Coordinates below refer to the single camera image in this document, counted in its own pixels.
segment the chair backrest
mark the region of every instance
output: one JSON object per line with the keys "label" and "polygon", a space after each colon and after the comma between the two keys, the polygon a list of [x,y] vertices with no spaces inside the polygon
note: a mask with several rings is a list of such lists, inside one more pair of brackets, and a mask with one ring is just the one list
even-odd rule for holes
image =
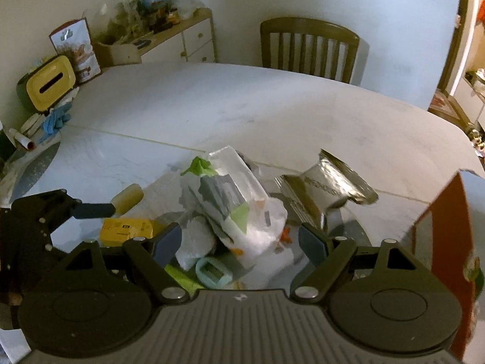
{"label": "chair backrest", "polygon": [[[335,80],[339,69],[340,47],[344,46],[346,52],[343,54],[341,63],[341,82],[349,83],[352,76],[353,66],[356,61],[357,49],[360,38],[353,31],[345,27],[324,22],[322,20],[308,18],[275,18],[261,23],[261,57],[263,67],[271,68],[271,34],[278,33],[278,70],[294,71],[295,57],[299,60],[298,71],[326,77],[327,66],[330,65],[329,78]],[[289,33],[289,57],[284,56],[285,34]],[[301,34],[300,52],[297,54],[295,47],[295,34]],[[329,42],[333,43],[331,54],[329,54]],[[308,53],[310,51],[309,70]]]}

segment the ridged gray surface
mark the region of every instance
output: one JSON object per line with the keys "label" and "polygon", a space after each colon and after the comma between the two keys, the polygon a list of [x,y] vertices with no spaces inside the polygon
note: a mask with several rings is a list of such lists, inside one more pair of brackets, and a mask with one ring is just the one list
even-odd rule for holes
{"label": "ridged gray surface", "polygon": [[22,364],[457,364],[442,351],[396,359],[362,350],[337,334],[315,306],[282,291],[207,291],[164,308],[152,327],[117,352],[64,359],[33,351]]}

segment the drawer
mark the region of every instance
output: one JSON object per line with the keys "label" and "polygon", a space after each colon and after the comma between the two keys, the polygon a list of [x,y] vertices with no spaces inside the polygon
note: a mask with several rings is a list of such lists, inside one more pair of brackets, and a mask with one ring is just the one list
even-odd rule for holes
{"label": "drawer", "polygon": [[183,32],[187,55],[191,55],[212,39],[210,19],[197,23]]}
{"label": "drawer", "polygon": [[454,98],[460,104],[470,122],[475,123],[482,112],[483,101],[463,78],[458,83]]}
{"label": "drawer", "polygon": [[190,63],[214,63],[214,45],[212,41],[207,42],[197,52],[189,56]]}
{"label": "drawer", "polygon": [[181,34],[174,35],[142,55],[142,63],[186,61]]}

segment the wooden chair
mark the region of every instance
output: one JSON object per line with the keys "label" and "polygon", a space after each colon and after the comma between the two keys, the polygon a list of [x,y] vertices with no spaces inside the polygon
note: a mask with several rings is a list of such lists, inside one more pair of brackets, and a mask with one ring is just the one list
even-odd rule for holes
{"label": "wooden chair", "polygon": [[[299,53],[299,72],[305,72],[307,57],[307,38],[311,36],[311,56],[310,56],[310,75],[319,75],[326,77],[327,60],[329,58],[329,40],[333,40],[330,76],[332,80],[336,79],[339,65],[340,45],[346,45],[346,56],[344,58],[341,82],[349,83],[352,76],[353,66],[356,61],[357,49],[360,38],[353,31],[333,23],[322,20],[307,18],[275,18],[261,23],[261,57],[263,58],[263,67],[271,68],[271,34],[279,33],[278,39],[278,70],[287,69],[293,71],[295,62],[295,34],[301,34],[301,47]],[[288,67],[283,68],[283,62],[286,60],[284,54],[284,34],[289,33],[289,58]],[[318,51],[318,38],[322,37],[321,53]],[[317,56],[321,56],[319,63],[319,72],[317,74]]]}

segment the white star logo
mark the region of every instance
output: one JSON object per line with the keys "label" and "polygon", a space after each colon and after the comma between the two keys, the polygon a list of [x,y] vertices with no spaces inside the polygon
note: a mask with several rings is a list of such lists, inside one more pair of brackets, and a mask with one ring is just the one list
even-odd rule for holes
{"label": "white star logo", "polygon": [[234,298],[239,302],[243,302],[248,299],[248,296],[246,294],[239,294],[239,295],[235,295]]}

